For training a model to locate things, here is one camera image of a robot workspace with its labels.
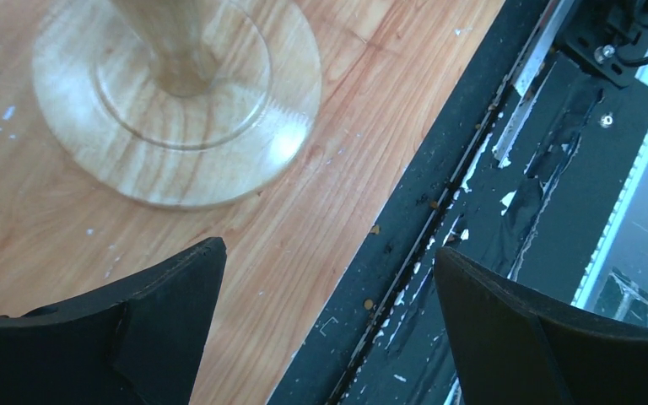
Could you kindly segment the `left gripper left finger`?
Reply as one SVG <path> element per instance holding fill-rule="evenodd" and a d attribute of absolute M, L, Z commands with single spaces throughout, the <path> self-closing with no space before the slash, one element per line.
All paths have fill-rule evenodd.
<path fill-rule="evenodd" d="M 223 281 L 211 237 L 84 294 L 0 316 L 0 404 L 187 404 Z"/>

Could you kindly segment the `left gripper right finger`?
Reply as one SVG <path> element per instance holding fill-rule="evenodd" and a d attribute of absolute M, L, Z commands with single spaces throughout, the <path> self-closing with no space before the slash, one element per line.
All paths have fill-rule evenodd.
<path fill-rule="evenodd" d="M 648 327 L 578 309 L 449 247 L 434 278 L 467 404 L 648 404 Z"/>

